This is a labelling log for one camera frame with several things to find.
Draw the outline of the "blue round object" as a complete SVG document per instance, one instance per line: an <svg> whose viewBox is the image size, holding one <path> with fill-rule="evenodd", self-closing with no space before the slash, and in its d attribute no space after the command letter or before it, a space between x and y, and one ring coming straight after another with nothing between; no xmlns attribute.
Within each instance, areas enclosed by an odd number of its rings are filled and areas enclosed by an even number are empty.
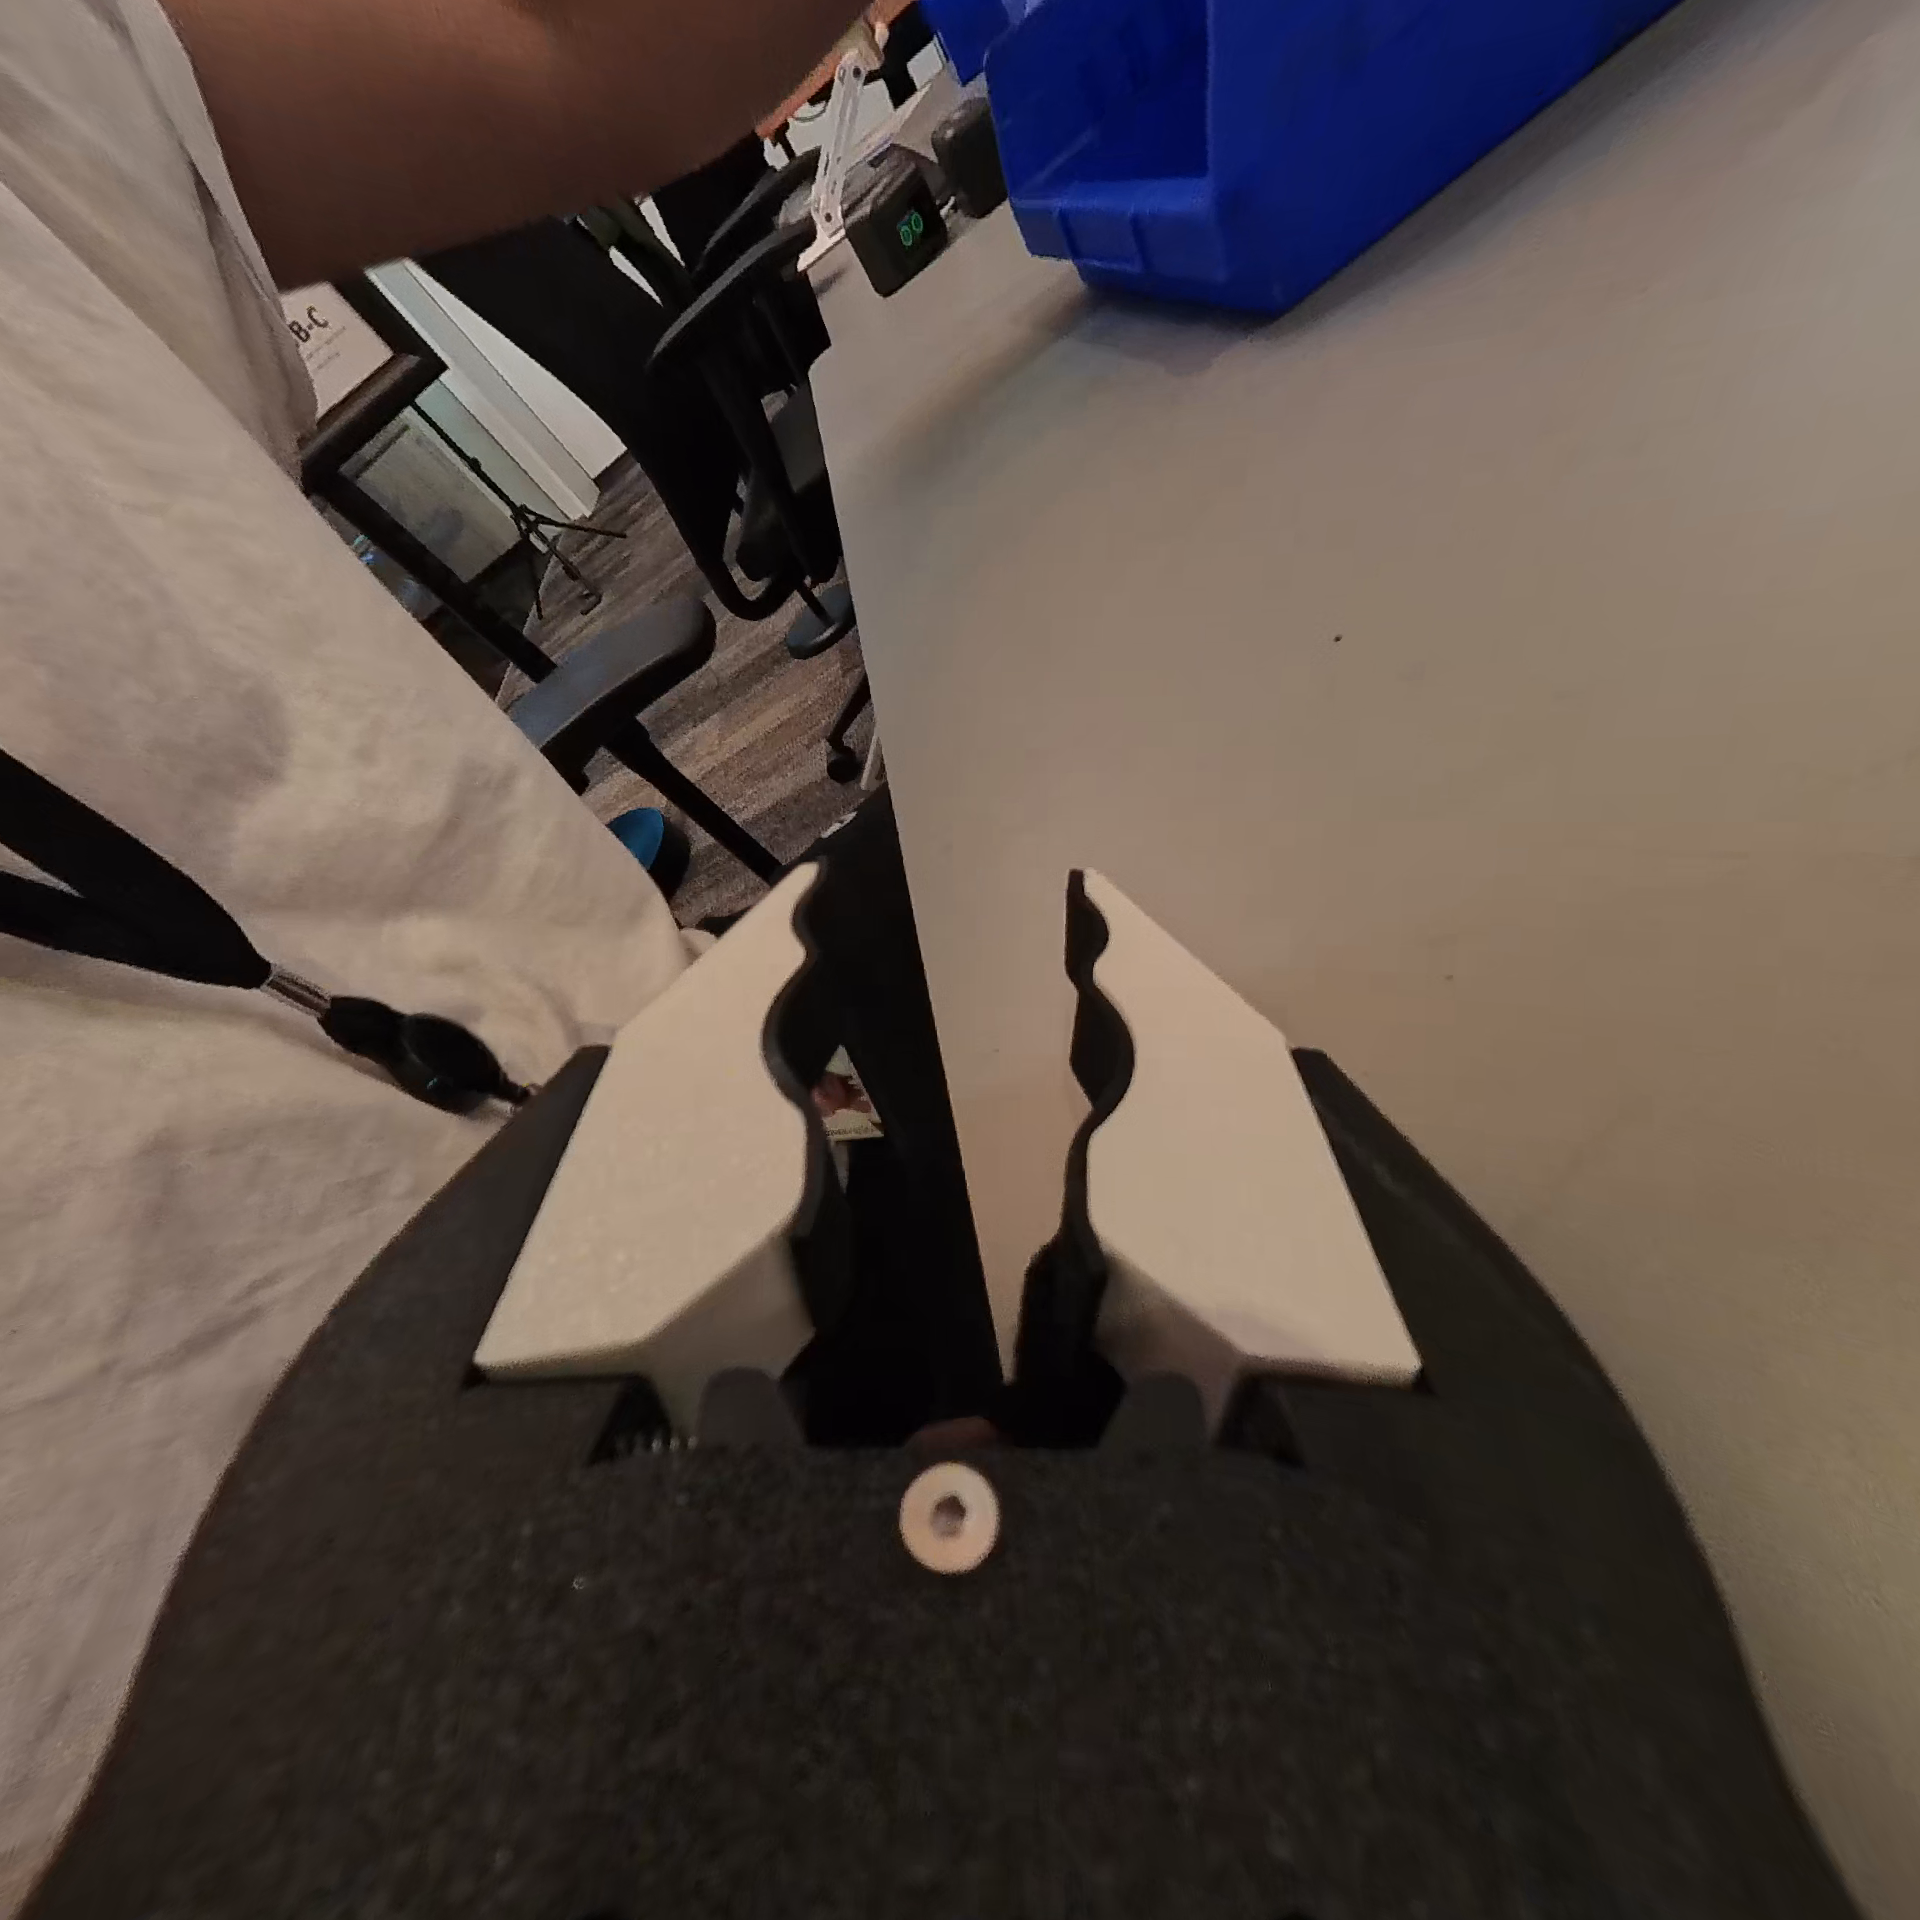
<svg viewBox="0 0 1920 1920"><path fill-rule="evenodd" d="M690 841L658 807L628 807L608 821L614 841L647 871L658 894L673 900L690 865Z"/></svg>

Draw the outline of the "grey desk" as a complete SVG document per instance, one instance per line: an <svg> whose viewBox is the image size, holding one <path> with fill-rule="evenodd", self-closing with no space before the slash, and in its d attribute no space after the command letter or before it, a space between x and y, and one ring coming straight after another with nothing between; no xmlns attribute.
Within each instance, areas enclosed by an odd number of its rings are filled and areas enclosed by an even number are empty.
<svg viewBox="0 0 1920 1920"><path fill-rule="evenodd" d="M1687 4L1265 326L1005 211L818 407L1000 1342L1065 877L1324 1048L1658 1448L1916 1916L1916 4Z"/></svg>

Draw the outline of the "white framed sign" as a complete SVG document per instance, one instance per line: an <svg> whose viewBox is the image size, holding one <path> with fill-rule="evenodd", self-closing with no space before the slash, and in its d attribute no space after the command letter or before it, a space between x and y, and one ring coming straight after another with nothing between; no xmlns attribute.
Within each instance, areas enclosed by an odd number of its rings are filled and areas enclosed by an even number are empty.
<svg viewBox="0 0 1920 1920"><path fill-rule="evenodd" d="M279 294L314 403L304 444L376 403L409 404L445 374L445 361L368 271Z"/></svg>

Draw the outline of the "black tripod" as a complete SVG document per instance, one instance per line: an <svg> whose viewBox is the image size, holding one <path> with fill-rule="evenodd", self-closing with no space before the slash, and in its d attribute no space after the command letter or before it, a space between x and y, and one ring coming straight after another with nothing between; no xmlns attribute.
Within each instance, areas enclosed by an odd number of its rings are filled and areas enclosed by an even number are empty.
<svg viewBox="0 0 1920 1920"><path fill-rule="evenodd" d="M591 519L559 519L551 512L540 512L530 502L520 501L514 491L506 491L493 472L458 440L440 432L439 422L432 419L422 421L433 430L440 439L445 449L469 471L469 476L492 494L498 507L511 520L511 528L519 537L519 544L525 548L532 596L535 596L535 612L544 614L544 574L554 567L565 579L578 589L583 599L583 608L596 609L606 603L602 592L583 574L575 558L561 548L567 537L580 537L590 542L626 542L626 535L613 526L596 524Z"/></svg>

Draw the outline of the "blue plastic bin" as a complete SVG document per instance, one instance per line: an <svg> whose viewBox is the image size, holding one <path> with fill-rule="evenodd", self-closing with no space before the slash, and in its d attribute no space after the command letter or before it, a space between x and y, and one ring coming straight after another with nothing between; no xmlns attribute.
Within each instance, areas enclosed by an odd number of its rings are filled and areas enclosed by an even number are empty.
<svg viewBox="0 0 1920 1920"><path fill-rule="evenodd" d="M1671 3L926 3L1014 225L1089 286L1274 317Z"/></svg>

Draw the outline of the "person's left forearm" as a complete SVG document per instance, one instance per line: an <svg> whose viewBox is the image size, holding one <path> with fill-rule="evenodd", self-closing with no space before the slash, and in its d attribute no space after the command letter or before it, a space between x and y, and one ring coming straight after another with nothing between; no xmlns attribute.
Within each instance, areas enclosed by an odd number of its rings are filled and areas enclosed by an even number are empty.
<svg viewBox="0 0 1920 1920"><path fill-rule="evenodd" d="M852 3L177 3L281 291L617 198L714 159Z"/></svg>

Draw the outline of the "white t-shirt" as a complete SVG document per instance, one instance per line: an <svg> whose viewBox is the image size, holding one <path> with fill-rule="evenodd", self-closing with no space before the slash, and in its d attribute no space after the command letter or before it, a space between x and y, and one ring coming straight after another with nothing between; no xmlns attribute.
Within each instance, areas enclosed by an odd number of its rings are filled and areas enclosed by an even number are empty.
<svg viewBox="0 0 1920 1920"><path fill-rule="evenodd" d="M335 991L542 1079L693 945L304 501L313 400L157 4L5 4L5 749ZM486 1143L264 996L5 942L5 1916L261 1403Z"/></svg>

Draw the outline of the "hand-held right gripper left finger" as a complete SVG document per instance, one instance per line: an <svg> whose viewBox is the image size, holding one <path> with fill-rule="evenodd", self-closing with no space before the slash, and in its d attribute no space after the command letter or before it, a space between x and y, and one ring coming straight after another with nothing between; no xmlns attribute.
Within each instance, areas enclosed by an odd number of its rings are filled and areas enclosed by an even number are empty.
<svg viewBox="0 0 1920 1920"><path fill-rule="evenodd" d="M694 1423L782 1381L852 1294L816 1088L842 1043L797 864L614 1035L472 1350L492 1383L640 1377Z"/></svg>

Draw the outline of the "small dark grey device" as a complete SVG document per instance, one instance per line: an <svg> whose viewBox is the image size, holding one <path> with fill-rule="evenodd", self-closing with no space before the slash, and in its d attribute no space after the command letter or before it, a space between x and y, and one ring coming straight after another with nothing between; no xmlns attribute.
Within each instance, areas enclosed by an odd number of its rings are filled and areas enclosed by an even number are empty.
<svg viewBox="0 0 1920 1920"><path fill-rule="evenodd" d="M967 97L950 108L930 135L933 159L953 203L970 222L986 220L1008 200L1000 147L986 97Z"/></svg>

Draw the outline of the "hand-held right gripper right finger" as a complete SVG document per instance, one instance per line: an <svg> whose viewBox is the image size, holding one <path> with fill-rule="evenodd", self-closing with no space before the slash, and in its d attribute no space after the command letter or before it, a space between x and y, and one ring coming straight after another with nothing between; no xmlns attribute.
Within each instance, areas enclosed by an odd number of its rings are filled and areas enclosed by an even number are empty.
<svg viewBox="0 0 1920 1920"><path fill-rule="evenodd" d="M1265 1376L1414 1388L1423 1363L1285 1033L1096 871L1066 875L1063 967L1085 1113L1021 1286L1036 1412L1103 1419L1153 1376L1207 1419Z"/></svg>

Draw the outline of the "black device with green lights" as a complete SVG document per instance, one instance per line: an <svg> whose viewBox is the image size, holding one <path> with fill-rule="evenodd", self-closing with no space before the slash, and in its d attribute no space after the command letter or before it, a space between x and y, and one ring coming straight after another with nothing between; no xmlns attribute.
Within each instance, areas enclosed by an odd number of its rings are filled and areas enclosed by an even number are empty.
<svg viewBox="0 0 1920 1920"><path fill-rule="evenodd" d="M948 247L940 177L920 155L886 151L848 188L842 225L880 300L897 294Z"/></svg>

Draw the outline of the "black framed side table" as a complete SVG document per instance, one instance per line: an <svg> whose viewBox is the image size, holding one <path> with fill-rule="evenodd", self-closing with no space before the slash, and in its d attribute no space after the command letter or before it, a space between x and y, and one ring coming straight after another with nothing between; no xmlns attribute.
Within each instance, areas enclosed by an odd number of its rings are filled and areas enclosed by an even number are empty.
<svg viewBox="0 0 1920 1920"><path fill-rule="evenodd" d="M524 614L476 583L504 555L509 526L418 412L440 371L437 355L405 347L359 377L308 432L302 488L389 563L399 588L432 600L439 621L462 632L457 649L537 686L554 671L551 655L524 631Z"/></svg>

